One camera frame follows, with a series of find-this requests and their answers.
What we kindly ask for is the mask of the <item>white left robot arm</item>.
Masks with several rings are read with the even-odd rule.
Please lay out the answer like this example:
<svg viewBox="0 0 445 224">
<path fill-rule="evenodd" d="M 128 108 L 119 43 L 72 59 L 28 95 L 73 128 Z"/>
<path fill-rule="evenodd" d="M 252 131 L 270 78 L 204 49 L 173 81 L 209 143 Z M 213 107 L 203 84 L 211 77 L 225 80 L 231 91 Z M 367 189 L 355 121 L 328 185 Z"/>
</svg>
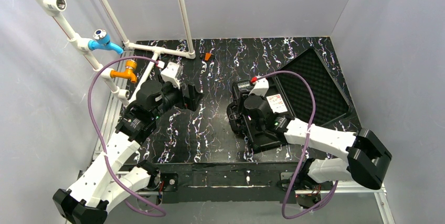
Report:
<svg viewBox="0 0 445 224">
<path fill-rule="evenodd" d="M 74 184 L 53 195 L 59 213 L 70 223 L 104 223 L 111 210 L 158 175 L 157 167 L 147 161 L 121 178 L 116 172 L 154 132 L 160 116 L 174 107 L 196 111 L 202 97 L 193 84 L 182 89 L 169 81 L 142 83 L 115 128 L 116 136 Z"/>
</svg>

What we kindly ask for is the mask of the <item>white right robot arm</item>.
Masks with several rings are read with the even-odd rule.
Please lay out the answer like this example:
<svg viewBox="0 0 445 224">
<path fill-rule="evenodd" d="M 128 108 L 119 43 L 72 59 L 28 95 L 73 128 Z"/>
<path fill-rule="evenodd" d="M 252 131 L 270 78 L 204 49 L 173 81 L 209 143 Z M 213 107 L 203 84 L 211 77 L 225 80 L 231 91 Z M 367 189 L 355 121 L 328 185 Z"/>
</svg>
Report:
<svg viewBox="0 0 445 224">
<path fill-rule="evenodd" d="M 258 95 L 248 96 L 240 110 L 254 131 L 254 140 L 265 137 L 334 156 L 307 159 L 295 179 L 299 186 L 345 180 L 368 189 L 381 189 L 392 155 L 373 131 L 342 132 L 308 124 L 287 113 L 274 112 L 269 100 Z"/>
</svg>

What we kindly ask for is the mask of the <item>red playing card deck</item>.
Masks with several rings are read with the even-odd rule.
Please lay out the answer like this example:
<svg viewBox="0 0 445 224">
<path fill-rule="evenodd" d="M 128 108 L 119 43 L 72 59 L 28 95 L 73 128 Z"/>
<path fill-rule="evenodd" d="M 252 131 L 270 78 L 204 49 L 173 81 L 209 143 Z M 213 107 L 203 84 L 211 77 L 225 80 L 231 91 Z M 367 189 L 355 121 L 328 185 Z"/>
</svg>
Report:
<svg viewBox="0 0 445 224">
<path fill-rule="evenodd" d="M 266 97 L 268 104 L 273 113 L 285 113 L 288 112 L 287 106 L 282 98 L 281 94 L 277 93 Z"/>
</svg>

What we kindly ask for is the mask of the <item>black poker set case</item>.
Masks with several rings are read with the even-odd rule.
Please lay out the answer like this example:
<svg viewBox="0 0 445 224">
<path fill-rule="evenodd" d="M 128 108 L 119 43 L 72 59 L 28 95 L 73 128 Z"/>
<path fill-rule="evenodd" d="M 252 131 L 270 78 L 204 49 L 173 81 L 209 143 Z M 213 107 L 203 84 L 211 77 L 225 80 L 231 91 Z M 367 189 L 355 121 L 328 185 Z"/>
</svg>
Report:
<svg viewBox="0 0 445 224">
<path fill-rule="evenodd" d="M 280 68 L 280 73 L 267 77 L 269 90 L 264 98 L 281 94 L 288 113 L 294 118 L 317 126 L 328 127 L 334 122 L 349 117 L 353 106 L 348 101 L 339 83 L 332 76 L 322 57 L 313 49 L 307 49 Z M 227 106 L 227 115 L 232 131 L 245 136 L 255 152 L 262 152 L 286 145 L 279 141 L 261 138 L 254 140 L 247 119 L 241 114 L 242 102 L 253 85 L 249 79 L 232 84 L 232 102 Z"/>
</svg>

